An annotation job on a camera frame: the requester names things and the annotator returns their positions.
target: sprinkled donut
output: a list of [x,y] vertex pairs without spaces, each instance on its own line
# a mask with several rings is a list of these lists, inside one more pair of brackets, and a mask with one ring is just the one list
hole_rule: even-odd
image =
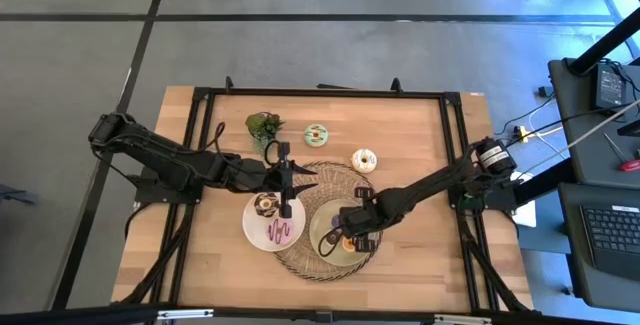
[[351,165],[356,171],[368,174],[378,165],[378,158],[371,150],[360,149],[351,156]]
[[320,124],[311,124],[304,129],[304,141],[309,146],[319,147],[329,139],[329,132]]

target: wooden table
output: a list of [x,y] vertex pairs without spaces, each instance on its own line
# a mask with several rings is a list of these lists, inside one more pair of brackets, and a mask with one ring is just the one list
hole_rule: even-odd
[[[155,131],[182,142],[192,87],[167,88]],[[491,131],[484,96],[462,94],[469,141]],[[291,142],[297,163],[337,161],[349,164],[359,148],[379,159],[368,178],[376,190],[406,186],[447,165],[442,120],[437,101],[424,99],[216,96],[212,128],[226,122],[223,151],[259,158],[244,125],[257,111],[280,114],[286,124],[278,139]],[[455,116],[450,109],[454,143]],[[329,141],[320,148],[304,143],[303,130],[320,123]],[[200,123],[196,124],[196,134]],[[250,194],[205,189],[196,207],[179,303],[189,306],[369,311],[467,312],[469,302],[455,214],[440,193],[418,204],[405,220],[385,230],[371,262],[339,281],[316,283],[289,273],[271,253],[254,248],[242,226]],[[152,205],[131,224],[116,280],[113,300],[128,295],[156,260],[168,206]],[[485,228],[493,265],[521,302],[531,307],[529,287],[513,224],[502,214],[485,212]],[[486,291],[476,266],[481,304]],[[172,275],[168,267],[162,299]]]

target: round wicker mat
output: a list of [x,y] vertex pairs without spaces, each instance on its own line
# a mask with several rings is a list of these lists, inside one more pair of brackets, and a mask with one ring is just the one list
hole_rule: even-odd
[[[335,266],[324,261],[311,247],[309,240],[309,224],[316,210],[331,200],[350,199],[358,204],[361,199],[354,196],[356,187],[372,187],[371,183],[360,173],[340,163],[313,162],[303,166],[317,175],[295,175],[294,186],[317,183],[316,187],[303,191],[298,197],[306,210],[307,221],[300,239],[293,246],[275,252],[276,258],[295,275],[314,281],[338,280],[360,270],[375,254],[367,254],[360,262],[351,266]],[[382,231],[371,234],[377,236],[378,244],[382,240]]]

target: green frosted donut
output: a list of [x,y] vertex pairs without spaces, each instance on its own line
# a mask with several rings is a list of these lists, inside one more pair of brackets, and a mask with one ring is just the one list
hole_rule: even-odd
[[327,139],[329,139],[329,132],[320,124],[311,124],[304,129],[304,141],[309,146],[322,146]]

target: donut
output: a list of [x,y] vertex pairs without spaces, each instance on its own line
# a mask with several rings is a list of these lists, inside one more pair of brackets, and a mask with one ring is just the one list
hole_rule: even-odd
[[356,251],[356,245],[351,239],[348,239],[346,237],[342,238],[342,248],[347,252]]
[[286,244],[293,238],[293,221],[276,218],[271,221],[267,229],[269,240],[277,245]]
[[253,207],[259,216],[272,217],[280,208],[280,201],[275,193],[263,193],[256,197]]
[[311,124],[304,129],[304,141],[312,147],[320,147],[329,139],[329,132],[320,124]]
[[375,170],[378,158],[371,150],[360,149],[351,156],[351,165],[356,171],[367,174]]

